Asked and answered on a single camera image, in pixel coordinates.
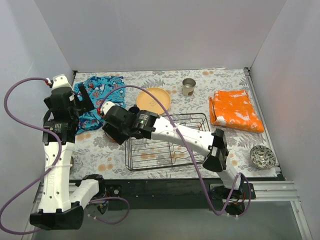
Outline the black wire dish rack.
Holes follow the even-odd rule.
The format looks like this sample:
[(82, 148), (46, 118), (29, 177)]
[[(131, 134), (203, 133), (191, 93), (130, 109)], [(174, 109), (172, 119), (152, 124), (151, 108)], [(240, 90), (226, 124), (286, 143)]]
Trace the black wire dish rack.
[[(209, 131), (204, 113), (172, 114), (176, 124)], [(125, 142), (125, 166), (129, 171), (147, 171), (190, 166), (192, 159), (184, 146), (161, 140), (130, 138)]]

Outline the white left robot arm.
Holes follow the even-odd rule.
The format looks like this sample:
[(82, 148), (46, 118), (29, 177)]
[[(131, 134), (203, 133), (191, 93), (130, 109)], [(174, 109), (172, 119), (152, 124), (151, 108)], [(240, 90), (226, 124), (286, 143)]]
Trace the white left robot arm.
[(67, 85), (53, 87), (51, 95), (44, 100), (48, 107), (42, 135), (46, 175), (38, 210), (29, 218), (31, 225), (42, 230), (78, 230), (87, 204), (93, 199), (103, 199), (107, 193), (99, 174), (86, 175), (76, 190), (69, 192), (79, 117), (94, 109), (85, 87), (80, 85), (78, 89), (81, 99)]

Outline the dark brown patterned bowl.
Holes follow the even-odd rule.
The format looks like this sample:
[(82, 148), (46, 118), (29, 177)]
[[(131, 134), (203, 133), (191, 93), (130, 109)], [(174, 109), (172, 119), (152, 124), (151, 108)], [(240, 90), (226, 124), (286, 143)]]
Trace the dark brown patterned bowl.
[(75, 164), (74, 158), (71, 157), (70, 158), (70, 171), (74, 168), (74, 164)]

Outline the beige brown ceramic cup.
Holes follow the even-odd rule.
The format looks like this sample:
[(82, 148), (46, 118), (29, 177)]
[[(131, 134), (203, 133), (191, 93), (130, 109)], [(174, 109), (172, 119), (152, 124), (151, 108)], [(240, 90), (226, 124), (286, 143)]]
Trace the beige brown ceramic cup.
[(182, 81), (182, 94), (184, 96), (191, 96), (194, 93), (196, 81), (192, 78), (185, 78)]

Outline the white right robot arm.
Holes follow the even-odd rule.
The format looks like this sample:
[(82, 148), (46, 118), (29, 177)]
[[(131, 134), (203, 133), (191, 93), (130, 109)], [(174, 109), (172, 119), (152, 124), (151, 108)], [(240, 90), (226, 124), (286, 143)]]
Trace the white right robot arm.
[(210, 132), (189, 128), (154, 112), (132, 112), (110, 101), (103, 104), (101, 112), (105, 120), (103, 130), (119, 145), (135, 138), (185, 146), (191, 153), (204, 157), (202, 167), (218, 174), (230, 198), (251, 197), (250, 185), (228, 161), (229, 151), (223, 130)]

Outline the dark blue mug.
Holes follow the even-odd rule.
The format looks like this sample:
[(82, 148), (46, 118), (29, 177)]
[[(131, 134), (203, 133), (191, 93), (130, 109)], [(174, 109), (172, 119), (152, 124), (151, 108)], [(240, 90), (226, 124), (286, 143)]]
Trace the dark blue mug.
[(140, 111), (140, 108), (137, 107), (136, 105), (134, 105), (134, 106), (130, 107), (128, 111), (134, 115), (137, 115)]

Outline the pink patterned bowl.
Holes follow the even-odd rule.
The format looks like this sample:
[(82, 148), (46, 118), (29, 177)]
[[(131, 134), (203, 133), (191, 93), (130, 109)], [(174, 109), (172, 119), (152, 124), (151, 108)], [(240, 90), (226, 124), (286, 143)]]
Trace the pink patterned bowl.
[(263, 145), (254, 146), (249, 157), (255, 167), (261, 170), (269, 170), (276, 165), (276, 156), (271, 149)]

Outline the yellow round plate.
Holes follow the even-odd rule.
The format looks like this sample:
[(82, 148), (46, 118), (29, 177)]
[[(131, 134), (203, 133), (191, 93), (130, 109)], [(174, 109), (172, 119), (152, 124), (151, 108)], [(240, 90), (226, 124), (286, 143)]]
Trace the yellow round plate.
[[(171, 106), (171, 97), (167, 91), (159, 87), (151, 87), (146, 89), (151, 93), (163, 106), (168, 110)], [(142, 91), (136, 98), (136, 105), (140, 110), (162, 115), (165, 111), (158, 102), (149, 94)]]

